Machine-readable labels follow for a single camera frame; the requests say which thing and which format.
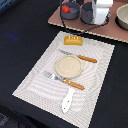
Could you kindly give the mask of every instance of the table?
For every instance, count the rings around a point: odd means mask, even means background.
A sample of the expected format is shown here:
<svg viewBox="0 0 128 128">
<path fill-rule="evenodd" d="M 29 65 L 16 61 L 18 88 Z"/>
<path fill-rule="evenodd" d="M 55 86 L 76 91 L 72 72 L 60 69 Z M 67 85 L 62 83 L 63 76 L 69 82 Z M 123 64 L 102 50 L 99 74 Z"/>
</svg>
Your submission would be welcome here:
<svg viewBox="0 0 128 128">
<path fill-rule="evenodd" d="M 0 12 L 0 105 L 51 128 L 76 128 L 12 96 L 57 33 L 65 31 L 48 24 L 58 6 L 58 0 L 16 0 Z M 89 128 L 127 128 L 128 44 L 87 33 L 83 37 L 115 45 Z"/>
</svg>

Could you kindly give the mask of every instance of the wooden board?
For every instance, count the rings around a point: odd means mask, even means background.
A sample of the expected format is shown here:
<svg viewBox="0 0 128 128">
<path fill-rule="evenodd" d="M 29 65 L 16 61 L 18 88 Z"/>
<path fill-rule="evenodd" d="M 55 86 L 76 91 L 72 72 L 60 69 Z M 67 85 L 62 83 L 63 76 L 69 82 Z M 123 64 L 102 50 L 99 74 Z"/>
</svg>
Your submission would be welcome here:
<svg viewBox="0 0 128 128">
<path fill-rule="evenodd" d="M 127 0 L 123 0 L 123 2 L 118 2 L 119 0 L 116 1 L 113 2 L 113 6 L 110 8 L 111 17 L 109 23 L 105 26 L 88 31 L 87 33 L 128 43 L 128 31 L 120 28 L 115 22 L 117 9 L 122 5 L 128 4 L 128 1 Z M 85 3 L 91 2 L 91 0 L 84 0 L 84 2 Z M 83 23 L 80 20 L 80 16 L 74 20 L 65 19 L 64 22 L 67 28 L 77 31 L 84 31 L 95 26 L 95 25 L 88 25 Z M 58 9 L 49 18 L 48 23 L 63 27 L 60 18 L 60 7 L 58 7 Z"/>
</svg>

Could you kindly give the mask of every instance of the fork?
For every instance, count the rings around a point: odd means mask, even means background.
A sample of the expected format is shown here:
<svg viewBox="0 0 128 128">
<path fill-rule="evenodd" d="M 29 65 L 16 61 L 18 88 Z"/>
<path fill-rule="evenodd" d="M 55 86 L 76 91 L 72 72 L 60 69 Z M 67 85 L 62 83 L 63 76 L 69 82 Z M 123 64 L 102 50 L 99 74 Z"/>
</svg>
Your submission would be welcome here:
<svg viewBox="0 0 128 128">
<path fill-rule="evenodd" d="M 71 85 L 71 86 L 73 86 L 73 87 L 75 87 L 75 88 L 78 88 L 78 89 L 81 89 L 81 90 L 84 89 L 84 86 L 82 86 L 82 85 L 80 85 L 80 84 L 77 84 L 77 83 L 75 83 L 75 82 L 69 81 L 69 80 L 67 80 L 67 79 L 59 78 L 58 76 L 56 76 L 56 75 L 53 74 L 53 73 L 44 71 L 44 72 L 43 72 L 43 75 L 44 75 L 45 77 L 50 78 L 50 79 L 53 79 L 53 80 L 59 80 L 59 81 L 65 83 L 65 84 Z"/>
</svg>

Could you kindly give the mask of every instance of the red object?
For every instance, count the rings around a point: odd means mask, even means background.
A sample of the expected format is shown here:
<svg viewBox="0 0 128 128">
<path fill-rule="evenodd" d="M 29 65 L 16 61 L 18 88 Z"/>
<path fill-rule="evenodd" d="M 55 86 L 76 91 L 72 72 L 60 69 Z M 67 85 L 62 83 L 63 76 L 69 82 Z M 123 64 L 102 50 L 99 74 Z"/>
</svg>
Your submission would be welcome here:
<svg viewBox="0 0 128 128">
<path fill-rule="evenodd" d="M 70 13 L 70 8 L 66 5 L 62 6 L 62 11 L 65 13 Z"/>
</svg>

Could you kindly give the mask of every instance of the wooden knife handle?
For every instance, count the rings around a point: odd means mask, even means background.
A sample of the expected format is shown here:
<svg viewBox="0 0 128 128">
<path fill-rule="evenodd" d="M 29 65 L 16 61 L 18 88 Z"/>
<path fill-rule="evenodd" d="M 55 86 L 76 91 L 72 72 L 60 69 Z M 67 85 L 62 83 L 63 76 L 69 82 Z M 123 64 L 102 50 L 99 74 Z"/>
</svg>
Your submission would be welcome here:
<svg viewBox="0 0 128 128">
<path fill-rule="evenodd" d="M 86 61 L 92 62 L 92 63 L 97 63 L 96 59 L 92 59 L 92 58 L 89 58 L 89 57 L 78 55 L 78 58 L 80 58 L 82 60 L 86 60 Z"/>
<path fill-rule="evenodd" d="M 82 86 L 82 85 L 80 85 L 80 84 L 77 84 L 77 83 L 74 83 L 74 82 L 72 82 L 72 81 L 69 81 L 69 80 L 67 80 L 67 79 L 63 79 L 63 82 L 64 82 L 65 84 L 71 85 L 71 86 L 73 86 L 73 87 L 75 87 L 75 88 L 78 88 L 78 89 L 81 89 L 81 90 L 84 89 L 84 86 Z"/>
</svg>

